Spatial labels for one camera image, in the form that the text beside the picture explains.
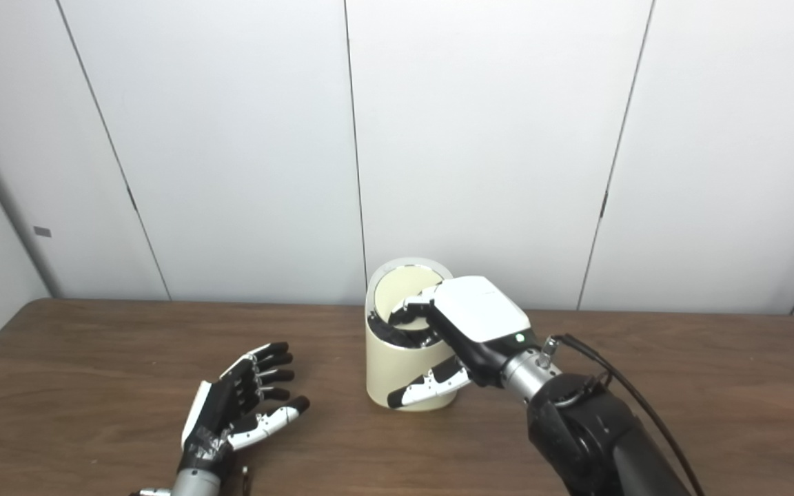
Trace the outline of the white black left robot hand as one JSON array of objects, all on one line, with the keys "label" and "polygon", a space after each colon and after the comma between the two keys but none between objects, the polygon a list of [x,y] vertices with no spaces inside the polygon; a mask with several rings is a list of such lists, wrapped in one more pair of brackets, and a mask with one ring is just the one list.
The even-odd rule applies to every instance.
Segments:
[{"label": "white black left robot hand", "polygon": [[311,405],[274,386],[295,378],[289,343],[272,342],[234,361],[215,381],[201,381],[181,434],[177,470],[229,474],[234,453],[273,436],[295,422]]}]

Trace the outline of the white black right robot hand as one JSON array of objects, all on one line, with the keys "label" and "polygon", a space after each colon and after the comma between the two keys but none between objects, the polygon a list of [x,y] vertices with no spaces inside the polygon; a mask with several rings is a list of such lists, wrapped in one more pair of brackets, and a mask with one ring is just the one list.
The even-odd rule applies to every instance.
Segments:
[{"label": "white black right robot hand", "polygon": [[539,352],[526,313],[483,276],[461,276],[407,296],[388,317],[388,324],[424,318],[453,357],[431,367],[409,385],[387,396],[391,409],[453,393],[470,383],[493,386],[523,396],[509,374],[522,357]]}]

